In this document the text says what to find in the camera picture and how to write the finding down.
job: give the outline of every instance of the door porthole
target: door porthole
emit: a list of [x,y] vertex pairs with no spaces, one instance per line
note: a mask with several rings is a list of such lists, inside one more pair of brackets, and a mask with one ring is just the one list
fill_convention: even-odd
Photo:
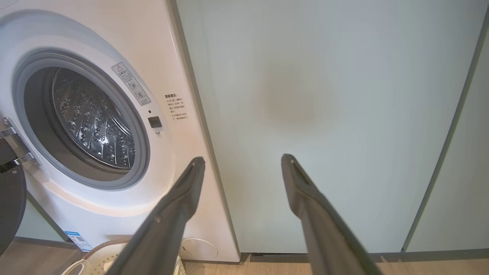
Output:
[[26,135],[58,170],[101,189],[137,183],[149,159],[144,124],[101,69],[68,52],[43,50],[18,67],[14,105]]

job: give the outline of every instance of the black object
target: black object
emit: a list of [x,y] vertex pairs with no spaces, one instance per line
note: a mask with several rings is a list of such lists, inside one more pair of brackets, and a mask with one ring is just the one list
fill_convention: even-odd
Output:
[[17,159],[14,150],[0,138],[0,254],[13,240],[24,216],[27,187],[22,165],[12,165]]
[[151,128],[158,128],[162,126],[158,116],[149,117],[148,121],[150,122]]
[[173,274],[185,224],[199,204],[204,170],[202,157],[190,162],[131,238],[108,275]]
[[290,209],[301,219],[316,275],[381,275],[369,255],[294,156],[282,156]]

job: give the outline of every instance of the white plastic basket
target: white plastic basket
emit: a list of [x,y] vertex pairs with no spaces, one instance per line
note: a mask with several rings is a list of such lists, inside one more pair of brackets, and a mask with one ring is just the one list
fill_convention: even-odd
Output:
[[[105,242],[88,252],[81,260],[70,265],[62,275],[72,275],[71,272],[78,266],[81,266],[78,275],[104,275],[128,242],[129,239]],[[173,275],[186,275],[179,256],[177,256]]]

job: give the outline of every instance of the white cabinet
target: white cabinet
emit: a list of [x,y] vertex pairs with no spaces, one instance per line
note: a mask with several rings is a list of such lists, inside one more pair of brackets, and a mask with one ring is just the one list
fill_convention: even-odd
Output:
[[25,203],[25,211],[16,237],[64,242],[46,219],[30,201]]
[[489,248],[489,36],[408,252]]
[[369,252],[399,252],[487,1],[177,3],[241,252],[306,252],[283,153]]

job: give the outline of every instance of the washing machine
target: washing machine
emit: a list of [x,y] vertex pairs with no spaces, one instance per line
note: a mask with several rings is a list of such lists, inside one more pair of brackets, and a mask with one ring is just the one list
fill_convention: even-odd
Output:
[[182,256],[239,261],[175,3],[2,0],[0,18],[4,126],[30,151],[28,191],[73,242],[132,235],[203,156]]

